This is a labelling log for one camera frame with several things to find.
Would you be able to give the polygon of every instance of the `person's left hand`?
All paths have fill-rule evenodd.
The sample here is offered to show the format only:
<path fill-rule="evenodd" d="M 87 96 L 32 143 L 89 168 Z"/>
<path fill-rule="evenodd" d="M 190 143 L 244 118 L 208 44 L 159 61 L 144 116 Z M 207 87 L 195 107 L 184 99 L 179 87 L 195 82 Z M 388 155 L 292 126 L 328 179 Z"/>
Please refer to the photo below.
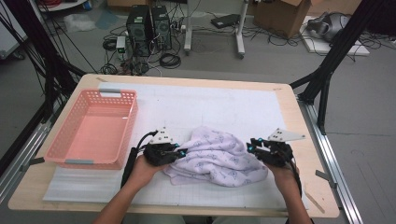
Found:
<path fill-rule="evenodd" d="M 148 163 L 146 157 L 143 155 L 137 157 L 134 162 L 134 169 L 126 182 L 125 187 L 133 187 L 137 190 L 142 189 L 149 183 L 155 173 L 161 171 L 166 166 L 167 165 L 153 166 Z"/>

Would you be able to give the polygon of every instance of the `aluminum rail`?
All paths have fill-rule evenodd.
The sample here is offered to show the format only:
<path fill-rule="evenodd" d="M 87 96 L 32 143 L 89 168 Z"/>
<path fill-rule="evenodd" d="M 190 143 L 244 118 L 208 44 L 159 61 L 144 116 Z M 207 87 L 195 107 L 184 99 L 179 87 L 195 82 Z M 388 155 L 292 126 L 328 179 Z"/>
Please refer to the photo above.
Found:
<path fill-rule="evenodd" d="M 330 145 L 329 138 L 322 134 L 318 122 L 318 112 L 313 105 L 306 105 L 304 102 L 299 102 L 300 107 L 305 109 L 307 116 L 309 117 L 309 123 L 314 131 L 314 135 L 317 138 L 318 146 L 322 154 L 323 160 L 326 162 L 327 169 L 329 171 L 332 182 L 336 185 L 336 192 L 339 197 L 341 204 L 343 205 L 346 218 L 349 223 L 362 224 L 361 214 L 359 213 L 358 207 L 356 206 L 352 195 L 347 186 L 347 182 L 344 179 L 344 175 L 341 171 L 338 161 L 335 158 L 332 146 Z"/>
<path fill-rule="evenodd" d="M 25 172 L 37 150 L 50 132 L 50 120 L 40 123 L 0 178 L 0 203 L 7 197 L 19 177 Z"/>

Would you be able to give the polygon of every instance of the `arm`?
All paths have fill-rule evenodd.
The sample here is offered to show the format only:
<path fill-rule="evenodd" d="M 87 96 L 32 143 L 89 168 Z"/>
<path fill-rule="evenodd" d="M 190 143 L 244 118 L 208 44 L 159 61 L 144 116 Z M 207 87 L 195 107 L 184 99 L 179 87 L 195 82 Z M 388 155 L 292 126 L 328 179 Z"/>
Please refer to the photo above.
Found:
<path fill-rule="evenodd" d="M 128 181 L 100 212 L 93 223 L 120 224 L 136 193 L 145 187 L 155 173 L 162 170 L 164 167 L 165 166 L 152 166 L 148 164 L 144 156 L 139 156 L 136 159 L 134 169 Z"/>
<path fill-rule="evenodd" d="M 312 224 L 300 197 L 300 191 L 298 190 L 293 172 L 287 168 L 279 168 L 268 164 L 266 165 L 274 173 L 276 186 L 285 200 L 289 213 L 289 223 Z"/>

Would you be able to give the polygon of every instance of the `white paper sheet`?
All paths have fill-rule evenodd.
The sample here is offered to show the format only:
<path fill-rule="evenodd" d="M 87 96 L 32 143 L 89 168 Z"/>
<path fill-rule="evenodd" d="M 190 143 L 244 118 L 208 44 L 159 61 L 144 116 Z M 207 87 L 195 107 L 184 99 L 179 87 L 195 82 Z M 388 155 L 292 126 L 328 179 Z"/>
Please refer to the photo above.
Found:
<path fill-rule="evenodd" d="M 232 133 L 244 142 L 251 137 L 266 137 L 276 128 L 286 129 L 276 95 L 271 91 L 125 83 L 102 83 L 100 88 L 137 91 L 139 109 L 130 147 L 136 146 L 144 134 L 163 126 L 180 144 L 201 125 Z M 82 173 L 58 167 L 44 200 L 107 203 L 120 187 L 122 172 Z M 158 173 L 138 192 L 133 203 L 285 208 L 272 174 L 259 183 L 225 188 L 210 183 L 172 186 L 167 175 Z"/>

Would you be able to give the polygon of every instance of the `basket handle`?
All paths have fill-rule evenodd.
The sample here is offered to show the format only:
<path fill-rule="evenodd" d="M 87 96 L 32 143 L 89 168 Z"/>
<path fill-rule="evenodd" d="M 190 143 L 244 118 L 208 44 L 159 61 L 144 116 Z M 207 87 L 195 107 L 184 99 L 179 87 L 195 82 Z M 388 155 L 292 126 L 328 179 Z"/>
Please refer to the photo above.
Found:
<path fill-rule="evenodd" d="M 67 164 L 83 164 L 83 165 L 93 165 L 93 160 L 77 160 L 77 159 L 67 159 L 64 161 Z"/>
<path fill-rule="evenodd" d="M 118 89 L 99 89 L 102 97 L 121 97 L 121 90 Z"/>

